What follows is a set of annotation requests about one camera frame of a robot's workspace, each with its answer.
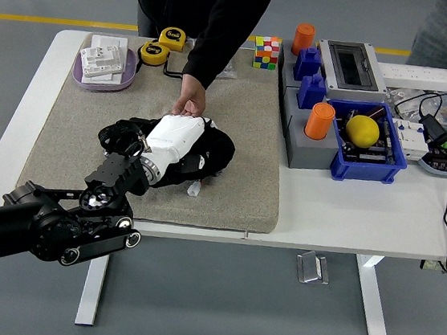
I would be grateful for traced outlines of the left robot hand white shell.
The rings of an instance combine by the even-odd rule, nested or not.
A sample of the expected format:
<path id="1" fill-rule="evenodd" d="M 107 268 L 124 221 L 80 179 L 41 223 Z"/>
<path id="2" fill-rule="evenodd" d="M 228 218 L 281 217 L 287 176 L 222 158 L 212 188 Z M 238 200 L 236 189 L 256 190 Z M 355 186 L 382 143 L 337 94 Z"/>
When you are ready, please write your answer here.
<path id="1" fill-rule="evenodd" d="M 159 181 L 169 165 L 178 163 L 204 133 L 207 120 L 198 116 L 165 115 L 146 137 L 148 149 L 140 160 L 152 182 Z"/>

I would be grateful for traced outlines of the person's hand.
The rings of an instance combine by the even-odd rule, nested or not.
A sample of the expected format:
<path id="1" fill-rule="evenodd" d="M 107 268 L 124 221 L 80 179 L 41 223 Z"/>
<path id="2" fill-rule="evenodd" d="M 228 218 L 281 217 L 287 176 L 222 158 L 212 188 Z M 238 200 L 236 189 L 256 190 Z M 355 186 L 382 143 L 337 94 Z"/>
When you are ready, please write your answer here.
<path id="1" fill-rule="evenodd" d="M 181 80 L 181 94 L 171 113 L 173 115 L 202 116 L 205 111 L 205 96 L 205 89 L 198 79 L 184 74 Z"/>

